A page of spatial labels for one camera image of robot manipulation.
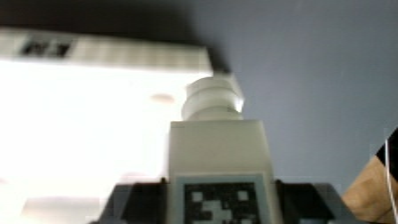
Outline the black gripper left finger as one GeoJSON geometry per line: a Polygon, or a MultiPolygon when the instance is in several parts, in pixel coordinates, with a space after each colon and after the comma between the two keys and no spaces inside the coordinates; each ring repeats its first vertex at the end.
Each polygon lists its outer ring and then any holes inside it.
{"type": "Polygon", "coordinates": [[[95,224],[166,224],[168,181],[114,187],[95,224]]]}

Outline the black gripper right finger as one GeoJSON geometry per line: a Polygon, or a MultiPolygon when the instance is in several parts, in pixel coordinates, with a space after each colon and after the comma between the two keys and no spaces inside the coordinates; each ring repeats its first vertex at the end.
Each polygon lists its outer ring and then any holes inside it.
{"type": "Polygon", "coordinates": [[[278,181],[278,196],[285,224],[360,224],[329,183],[278,181]]]}

